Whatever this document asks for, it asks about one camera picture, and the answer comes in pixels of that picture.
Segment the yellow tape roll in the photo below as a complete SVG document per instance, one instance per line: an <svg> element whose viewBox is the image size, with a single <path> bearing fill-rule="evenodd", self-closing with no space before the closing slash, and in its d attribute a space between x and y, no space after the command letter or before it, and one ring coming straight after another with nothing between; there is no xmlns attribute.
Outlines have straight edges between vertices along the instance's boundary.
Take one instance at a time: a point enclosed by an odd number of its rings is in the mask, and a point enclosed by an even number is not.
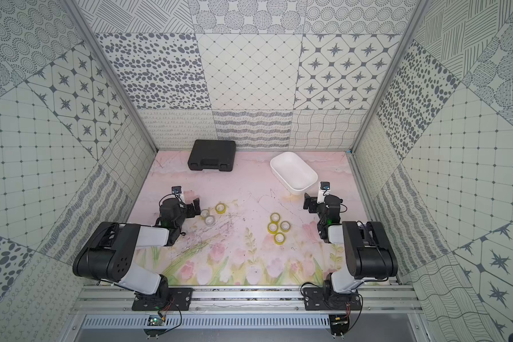
<svg viewBox="0 0 513 342"><path fill-rule="evenodd" d="M273 212L271 215L270 215L270 220L271 222L273 223L277 223L277 222L280 222L281 220L281 216L279 213L277 212Z"/></svg>
<svg viewBox="0 0 513 342"><path fill-rule="evenodd" d="M267 226L267 230L271 235L275 235L279 232L279 226L276 222L270 222Z"/></svg>
<svg viewBox="0 0 513 342"><path fill-rule="evenodd" d="M275 236L274 236L274 243L276 245L283 245L285 243L285 241L286 241L286 237L285 237L285 235L283 233L278 232L278 233L275 234Z"/></svg>
<svg viewBox="0 0 513 342"><path fill-rule="evenodd" d="M219 215L222 215L222 214L225 214L227 210L227 207L224 203L218 203L216 206L215 206L215 211L216 213L218 213Z"/></svg>
<svg viewBox="0 0 513 342"><path fill-rule="evenodd" d="M292 228L291 224L287 221L282 221L279 225L279 229L282 232L289 232L291 230L291 228Z"/></svg>

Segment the white plastic storage box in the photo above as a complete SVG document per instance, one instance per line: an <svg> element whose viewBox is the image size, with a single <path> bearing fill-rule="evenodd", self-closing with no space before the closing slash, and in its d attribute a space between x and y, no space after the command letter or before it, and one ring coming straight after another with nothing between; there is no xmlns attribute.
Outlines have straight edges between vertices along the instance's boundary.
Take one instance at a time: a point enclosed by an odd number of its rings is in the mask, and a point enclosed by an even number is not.
<svg viewBox="0 0 513 342"><path fill-rule="evenodd" d="M294 152L283 152L272 158L270 167L292 195L303 195L318 181L317 173Z"/></svg>

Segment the yellow tape roll top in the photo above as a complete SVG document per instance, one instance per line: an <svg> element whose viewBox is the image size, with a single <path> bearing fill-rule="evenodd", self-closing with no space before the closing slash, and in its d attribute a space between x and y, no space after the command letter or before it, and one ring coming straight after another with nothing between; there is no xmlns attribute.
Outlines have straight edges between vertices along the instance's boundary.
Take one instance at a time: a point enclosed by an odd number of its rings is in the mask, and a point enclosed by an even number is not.
<svg viewBox="0 0 513 342"><path fill-rule="evenodd" d="M280 222L281 220L281 216L279 213L277 212L273 212L271 215L270 215L270 220L271 222L273 223L277 223L277 222Z"/></svg>

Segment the yellow tape roll bottom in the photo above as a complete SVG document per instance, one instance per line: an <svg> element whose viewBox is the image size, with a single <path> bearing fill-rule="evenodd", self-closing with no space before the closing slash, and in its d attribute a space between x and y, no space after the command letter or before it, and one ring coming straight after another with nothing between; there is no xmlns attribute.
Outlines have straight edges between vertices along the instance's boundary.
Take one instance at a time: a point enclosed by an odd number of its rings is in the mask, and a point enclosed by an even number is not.
<svg viewBox="0 0 513 342"><path fill-rule="evenodd" d="M285 235L283 233L278 232L278 233L275 234L275 236L274 236L274 243L276 245L283 245L285 243L285 241L286 241L286 237L285 237Z"/></svg>

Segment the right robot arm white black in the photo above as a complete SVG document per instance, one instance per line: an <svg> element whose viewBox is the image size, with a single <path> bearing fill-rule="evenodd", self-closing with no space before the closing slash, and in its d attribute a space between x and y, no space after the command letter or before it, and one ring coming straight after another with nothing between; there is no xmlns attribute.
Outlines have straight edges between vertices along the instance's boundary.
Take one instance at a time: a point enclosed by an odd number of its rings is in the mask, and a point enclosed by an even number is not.
<svg viewBox="0 0 513 342"><path fill-rule="evenodd" d="M319 237L344 249L345 265L327 275L322 289L301 286L308 299L307 310L343 306L361 308L358 289L367 282L384 282L398 273L398 262L385 229L380 222L341 221L343 200L327 191L312 197L304 195L305 210L318 215Z"/></svg>

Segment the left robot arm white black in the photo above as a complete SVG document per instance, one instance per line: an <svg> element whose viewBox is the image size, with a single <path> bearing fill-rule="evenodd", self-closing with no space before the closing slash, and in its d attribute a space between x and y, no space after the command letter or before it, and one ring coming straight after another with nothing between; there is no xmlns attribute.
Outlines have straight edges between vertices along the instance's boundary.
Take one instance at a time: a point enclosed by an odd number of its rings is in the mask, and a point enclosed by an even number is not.
<svg viewBox="0 0 513 342"><path fill-rule="evenodd" d="M190 308L192 288L170 289L168 278L151 272L133 261L137 249L171 247L183 235L188 218L201 214L199 199L190 204L180 195L160 202L160 216L155 225L101 222L74 259L76 276L115 284L135 293L134 312Z"/></svg>

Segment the grey clear tape roll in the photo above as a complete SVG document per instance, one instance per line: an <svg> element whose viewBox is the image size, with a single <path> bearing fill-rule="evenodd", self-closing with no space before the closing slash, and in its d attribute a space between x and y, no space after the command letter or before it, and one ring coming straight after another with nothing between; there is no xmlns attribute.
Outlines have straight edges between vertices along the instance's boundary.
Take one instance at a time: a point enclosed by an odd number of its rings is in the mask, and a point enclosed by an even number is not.
<svg viewBox="0 0 513 342"><path fill-rule="evenodd" d="M215 224L215 217L210 215L210 216L207 216L205 218L205 224L208 226L208 227L211 227Z"/></svg>

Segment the black plastic tool case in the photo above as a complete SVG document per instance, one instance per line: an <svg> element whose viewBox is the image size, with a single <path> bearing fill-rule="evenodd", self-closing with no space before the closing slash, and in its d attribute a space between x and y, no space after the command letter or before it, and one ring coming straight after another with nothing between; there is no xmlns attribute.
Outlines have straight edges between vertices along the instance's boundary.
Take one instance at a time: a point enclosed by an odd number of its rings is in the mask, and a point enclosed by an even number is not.
<svg viewBox="0 0 513 342"><path fill-rule="evenodd" d="M231 172L236 150L235 141L196 140L188 159L188 168L192 171Z"/></svg>

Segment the left green circuit board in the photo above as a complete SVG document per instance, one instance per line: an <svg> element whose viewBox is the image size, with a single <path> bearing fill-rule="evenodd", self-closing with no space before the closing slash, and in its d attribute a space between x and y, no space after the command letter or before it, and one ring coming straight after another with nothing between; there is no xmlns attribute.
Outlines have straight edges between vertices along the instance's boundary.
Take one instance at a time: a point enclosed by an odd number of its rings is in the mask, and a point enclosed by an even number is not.
<svg viewBox="0 0 513 342"><path fill-rule="evenodd" d="M166 332L164 320L160 316L150 316L143 332L148 338L157 339Z"/></svg>

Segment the right black controller board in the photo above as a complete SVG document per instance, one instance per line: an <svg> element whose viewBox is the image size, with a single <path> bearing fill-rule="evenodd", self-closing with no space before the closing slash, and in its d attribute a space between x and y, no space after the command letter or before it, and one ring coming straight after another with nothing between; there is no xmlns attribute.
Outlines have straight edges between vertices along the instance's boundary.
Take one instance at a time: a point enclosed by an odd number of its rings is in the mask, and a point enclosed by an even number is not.
<svg viewBox="0 0 513 342"><path fill-rule="evenodd" d="M351 330L351 321L346 315L329 315L330 334L333 338L344 336Z"/></svg>

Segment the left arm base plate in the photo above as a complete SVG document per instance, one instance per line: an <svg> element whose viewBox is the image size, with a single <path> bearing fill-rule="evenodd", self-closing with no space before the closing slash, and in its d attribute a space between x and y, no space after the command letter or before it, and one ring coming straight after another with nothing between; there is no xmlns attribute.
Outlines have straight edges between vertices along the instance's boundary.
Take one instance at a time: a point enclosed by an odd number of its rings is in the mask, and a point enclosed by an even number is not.
<svg viewBox="0 0 513 342"><path fill-rule="evenodd" d="M193 288L168 288L158 289L154 295L143 295L136 293L132 304L134 312L158 312L170 308L186 312L190 308L194 289Z"/></svg>

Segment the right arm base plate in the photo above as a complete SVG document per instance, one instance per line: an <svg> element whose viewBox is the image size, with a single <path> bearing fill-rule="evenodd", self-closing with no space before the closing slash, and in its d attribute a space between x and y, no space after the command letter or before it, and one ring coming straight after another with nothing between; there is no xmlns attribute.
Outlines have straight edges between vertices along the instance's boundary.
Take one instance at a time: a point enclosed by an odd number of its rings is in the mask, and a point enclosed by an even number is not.
<svg viewBox="0 0 513 342"><path fill-rule="evenodd" d="M304 298L304 307L307 311L352 311L362 310L359 294L338 294L336 292L325 293L323 288L305 286L301 289Z"/></svg>

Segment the aluminium mounting rail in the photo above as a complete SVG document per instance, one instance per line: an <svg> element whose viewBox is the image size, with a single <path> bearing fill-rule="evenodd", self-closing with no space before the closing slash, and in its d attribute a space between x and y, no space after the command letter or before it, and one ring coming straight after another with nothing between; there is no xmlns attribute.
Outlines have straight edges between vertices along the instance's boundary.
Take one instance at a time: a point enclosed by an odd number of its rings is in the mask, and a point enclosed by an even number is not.
<svg viewBox="0 0 513 342"><path fill-rule="evenodd" d="M74 313L133 313L134 292L116 286L84 286L75 301ZM343 313L345 304L323 303L317 286L194 286L192 293L175 300L187 313L205 314L291 314ZM349 302L353 313L411 314L423 313L411 286L363 286Z"/></svg>

